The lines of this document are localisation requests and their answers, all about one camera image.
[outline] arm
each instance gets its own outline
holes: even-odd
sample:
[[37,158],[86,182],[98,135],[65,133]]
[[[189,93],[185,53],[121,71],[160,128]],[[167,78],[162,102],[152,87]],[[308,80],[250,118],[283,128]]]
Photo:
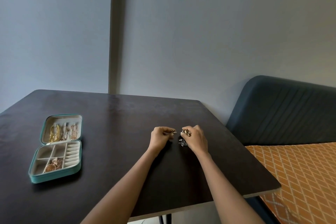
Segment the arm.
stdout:
[[123,224],[128,222],[149,168],[168,139],[172,137],[167,133],[172,130],[174,129],[168,127],[154,128],[148,150],[90,211],[81,224]]
[[188,129],[191,132],[191,137],[184,133],[181,133],[181,136],[196,154],[202,166],[220,221],[227,224],[263,224],[264,222],[259,215],[230,184],[215,162],[213,162],[208,153],[208,141],[201,128],[197,125],[195,127],[184,127],[183,129]]

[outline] forearm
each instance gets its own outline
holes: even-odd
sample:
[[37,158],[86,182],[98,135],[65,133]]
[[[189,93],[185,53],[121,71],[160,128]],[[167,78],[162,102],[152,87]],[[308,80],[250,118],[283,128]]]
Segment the forearm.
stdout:
[[146,151],[91,210],[82,224],[127,223],[155,156],[152,151]]
[[208,153],[198,154],[222,223],[264,223],[258,214],[230,184]]

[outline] teal jewelry box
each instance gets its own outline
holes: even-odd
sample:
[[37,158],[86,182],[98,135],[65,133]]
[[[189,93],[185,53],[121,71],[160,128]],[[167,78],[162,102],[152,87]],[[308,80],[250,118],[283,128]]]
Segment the teal jewelry box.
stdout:
[[40,140],[43,146],[34,154],[29,167],[32,183],[72,175],[81,169],[83,118],[79,114],[49,116]]

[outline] person's right hand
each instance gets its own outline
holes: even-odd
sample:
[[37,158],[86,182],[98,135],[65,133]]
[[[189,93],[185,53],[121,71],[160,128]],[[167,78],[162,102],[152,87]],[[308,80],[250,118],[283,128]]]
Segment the person's right hand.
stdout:
[[187,142],[189,148],[196,154],[196,156],[202,153],[208,154],[208,141],[205,138],[203,130],[200,128],[200,126],[187,126],[183,127],[182,129],[188,129],[191,132],[190,137],[183,132],[181,132],[181,136]]

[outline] floor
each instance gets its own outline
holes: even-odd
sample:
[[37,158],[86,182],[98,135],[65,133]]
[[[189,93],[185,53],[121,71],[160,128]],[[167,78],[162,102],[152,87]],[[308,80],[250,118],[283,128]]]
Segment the floor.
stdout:
[[[173,213],[171,215],[172,224],[221,224],[215,204],[209,202],[202,206],[196,206],[194,209]],[[159,224],[159,218],[149,218],[144,220],[132,221],[129,224]]]

